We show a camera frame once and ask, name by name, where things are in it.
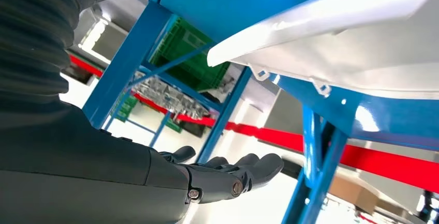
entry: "cardboard box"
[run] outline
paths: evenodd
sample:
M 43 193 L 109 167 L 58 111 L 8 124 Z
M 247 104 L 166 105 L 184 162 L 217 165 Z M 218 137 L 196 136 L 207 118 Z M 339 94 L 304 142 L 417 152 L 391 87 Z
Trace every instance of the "cardboard box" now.
M 379 201 L 378 192 L 367 189 L 360 179 L 340 174 L 334 177 L 328 193 L 359 207 L 368 214 L 374 213 Z

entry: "metal screw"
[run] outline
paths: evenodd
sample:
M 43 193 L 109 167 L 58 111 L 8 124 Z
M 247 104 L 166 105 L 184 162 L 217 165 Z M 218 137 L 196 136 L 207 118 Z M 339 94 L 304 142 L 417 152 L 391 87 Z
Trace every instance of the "metal screw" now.
M 234 182 L 233 186 L 232 186 L 232 196 L 237 197 L 241 194 L 242 192 L 242 182 L 241 181 L 236 181 Z
M 196 189 L 191 189 L 191 190 L 189 190 L 189 193 L 187 195 L 192 200 L 196 200 L 200 196 L 200 192 Z

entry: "robotic hand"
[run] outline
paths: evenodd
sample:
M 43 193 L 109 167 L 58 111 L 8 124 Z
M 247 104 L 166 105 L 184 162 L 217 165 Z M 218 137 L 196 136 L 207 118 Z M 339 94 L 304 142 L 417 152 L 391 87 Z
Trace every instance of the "robotic hand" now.
M 181 163 L 195 155 L 195 150 L 184 146 L 175 153 L 160 153 L 168 162 Z M 197 203 L 210 203 L 238 197 L 267 184 L 283 167 L 276 154 L 259 159 L 255 154 L 242 157 L 234 165 L 223 157 L 214 157 L 205 164 L 177 165 L 188 172 L 188 198 Z

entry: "blue rack leg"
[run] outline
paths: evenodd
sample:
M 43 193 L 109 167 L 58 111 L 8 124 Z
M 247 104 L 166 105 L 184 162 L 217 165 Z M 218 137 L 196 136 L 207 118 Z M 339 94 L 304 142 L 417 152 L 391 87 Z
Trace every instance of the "blue rack leg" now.
M 239 76 L 239 79 L 236 82 L 233 91 L 224 102 L 223 109 L 221 110 L 219 117 L 215 122 L 215 125 L 213 125 L 206 142 L 201 148 L 201 151 L 196 161 L 197 163 L 205 163 L 209 159 L 251 76 L 252 71 L 249 67 L 245 67 L 241 75 Z
M 163 120 L 162 120 L 162 122 L 160 123 L 160 126 L 157 128 L 157 131 L 155 132 L 155 135 L 154 135 L 154 137 L 152 138 L 149 147 L 153 147 L 153 146 L 154 146 L 155 142 L 156 142 L 157 139 L 158 139 L 158 136 L 159 136 L 160 133 L 163 131 L 163 128 L 165 128 L 166 123 L 168 123 L 168 120 L 169 120 L 170 116 L 171 116 L 171 112 L 168 111 L 168 112 L 165 114 L 165 117 L 163 117 Z
M 307 143 L 305 145 L 316 143 L 316 140 L 312 140 L 317 136 L 319 137 L 322 146 L 320 150 L 323 164 L 321 165 L 321 169 L 316 171 L 315 178 L 311 181 L 311 184 L 307 184 L 309 178 L 307 179 L 305 167 L 302 169 L 287 212 L 282 221 L 283 224 L 314 224 L 316 222 L 348 138 L 346 134 L 327 122 L 323 130 L 317 128 L 317 125 L 312 125 L 312 123 L 320 123 L 319 116 L 315 115 L 309 109 L 304 110 L 303 114 L 309 115 L 308 117 L 304 117 L 304 120 L 307 120 L 307 123 L 304 123 L 305 132 L 310 132 L 310 127 L 313 127 L 314 134 L 305 134 L 308 135 L 308 137 L 305 137 L 305 143 Z M 309 157 L 310 153 L 307 155 L 305 160 L 312 161 Z
M 110 119 L 108 120 L 107 124 L 105 125 L 105 130 L 108 130 L 108 128 L 110 127 L 111 123 L 113 122 L 114 118 L 116 118 L 116 116 L 118 115 L 119 111 L 122 109 L 123 103 L 126 101 L 126 99 L 128 99 L 128 97 L 130 96 L 130 92 L 125 92 L 121 101 L 119 102 L 119 104 L 116 106 L 116 108 L 114 109 L 113 114 L 111 115 Z
M 83 111 L 95 128 L 101 128 L 120 92 L 165 30 L 171 12 L 150 1 L 88 98 Z
M 303 170 L 305 172 L 305 183 L 308 187 L 313 186 L 321 170 L 321 160 L 323 157 L 320 133 L 320 116 L 303 105 L 303 153 L 305 156 Z

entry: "metal bracket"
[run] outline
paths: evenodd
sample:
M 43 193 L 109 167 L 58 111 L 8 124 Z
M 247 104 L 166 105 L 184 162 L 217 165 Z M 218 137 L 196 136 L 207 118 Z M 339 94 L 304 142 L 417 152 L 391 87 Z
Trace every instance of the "metal bracket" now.
M 323 79 L 319 79 L 317 77 L 310 77 L 310 82 L 313 83 L 317 92 L 322 96 L 328 97 L 331 93 L 331 86 Z
M 247 64 L 248 67 L 250 67 L 250 70 L 252 70 L 253 75 L 258 81 L 263 81 L 267 79 L 270 76 L 270 73 L 263 67 Z

